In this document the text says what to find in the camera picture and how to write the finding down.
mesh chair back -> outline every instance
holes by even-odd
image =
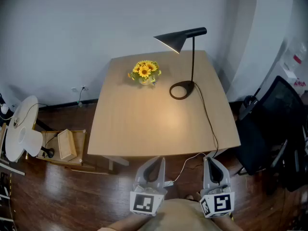
[[[253,120],[271,144],[284,142],[298,135],[306,121],[304,104],[293,87],[277,76],[259,103],[254,107]]]

baseboard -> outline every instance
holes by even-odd
[[[82,104],[97,103],[97,101],[98,101],[98,99],[81,100]],[[41,107],[41,108],[39,108],[39,110],[51,110],[51,109],[64,108],[64,107],[77,106],[77,105],[78,105],[77,102],[62,103],[62,104],[49,105],[49,106]]]

yellow flower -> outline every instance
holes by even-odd
[[[146,62],[147,62],[147,61],[140,61],[140,62],[137,62],[137,64],[140,64],[140,65],[142,66],[142,65],[145,65]]]
[[[139,65],[139,63],[137,63],[136,66],[133,69],[133,72],[138,73],[139,70],[140,70],[140,65]]]
[[[146,66],[151,70],[151,71],[155,71],[157,69],[157,66],[154,65],[152,62],[147,62]]]
[[[151,70],[147,66],[140,67],[139,75],[141,77],[148,78],[150,74],[151,74]]]

office chair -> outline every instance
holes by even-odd
[[[277,76],[261,100],[252,102],[236,121],[241,146],[233,150],[245,171],[254,175],[259,170],[275,168],[285,176],[283,181],[290,191],[305,184],[302,180],[297,179],[296,184],[293,181],[305,174],[303,160],[299,159],[297,169],[295,165],[295,157],[304,158],[305,121],[300,97],[289,83]],[[283,145],[276,160],[271,158],[274,145]]]

black desk lamp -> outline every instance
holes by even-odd
[[[199,27],[199,28],[194,28],[194,29],[189,29],[189,30],[185,30],[185,31],[180,31],[180,32],[174,32],[174,33],[167,33],[167,34],[163,34],[163,35],[159,35],[159,36],[155,36],[154,38],[156,38],[157,40],[161,41],[163,44],[167,45],[168,47],[170,47],[171,49],[173,49],[176,53],[180,53],[185,40],[188,38],[192,38],[192,79],[191,80],[186,80],[186,81],[181,81],[179,83],[176,83],[174,85],[172,85],[170,87],[169,93],[171,95],[171,97],[175,98],[175,99],[185,99],[187,98],[193,88],[194,88],[194,82],[193,82],[193,65],[194,65],[194,37],[199,36],[199,35],[203,35],[206,34],[207,30],[205,27]],[[175,97],[172,95],[171,90],[174,87],[184,87],[186,90],[186,94],[183,97]]]

